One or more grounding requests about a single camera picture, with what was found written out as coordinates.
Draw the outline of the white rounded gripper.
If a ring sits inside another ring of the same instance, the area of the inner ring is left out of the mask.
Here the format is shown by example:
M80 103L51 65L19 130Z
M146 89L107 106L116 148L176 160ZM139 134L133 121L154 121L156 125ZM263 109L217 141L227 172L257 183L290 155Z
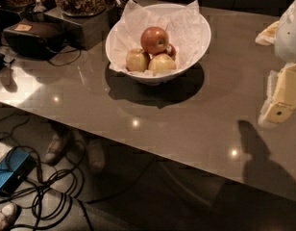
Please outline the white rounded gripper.
M275 54L288 63L279 72L271 70L267 79L267 98L258 123L273 128L286 122L296 110L296 0L279 22L273 22L256 36L255 43L274 44Z

